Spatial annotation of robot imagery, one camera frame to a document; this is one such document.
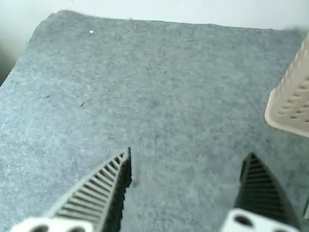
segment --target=plastic basket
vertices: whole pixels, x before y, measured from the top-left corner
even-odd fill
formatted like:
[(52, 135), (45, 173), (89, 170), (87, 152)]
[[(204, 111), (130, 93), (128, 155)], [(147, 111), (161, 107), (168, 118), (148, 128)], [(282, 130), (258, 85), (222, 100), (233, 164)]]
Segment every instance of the plastic basket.
[(271, 91), (265, 119), (274, 128), (309, 137), (309, 35)]

